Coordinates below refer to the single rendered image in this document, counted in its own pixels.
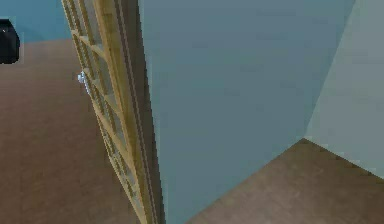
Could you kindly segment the black rounded object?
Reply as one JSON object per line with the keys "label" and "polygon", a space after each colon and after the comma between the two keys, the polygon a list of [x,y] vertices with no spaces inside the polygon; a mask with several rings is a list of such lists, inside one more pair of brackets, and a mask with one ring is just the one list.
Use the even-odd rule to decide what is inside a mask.
{"label": "black rounded object", "polygon": [[20,39],[9,19],[0,19],[0,64],[19,60]]}

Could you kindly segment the wooden glass-paned room door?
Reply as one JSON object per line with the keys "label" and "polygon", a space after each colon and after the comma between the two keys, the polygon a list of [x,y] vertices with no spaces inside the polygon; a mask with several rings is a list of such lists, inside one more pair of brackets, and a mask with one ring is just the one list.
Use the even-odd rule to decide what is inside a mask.
{"label": "wooden glass-paned room door", "polygon": [[61,0],[135,224],[166,224],[139,0]]}

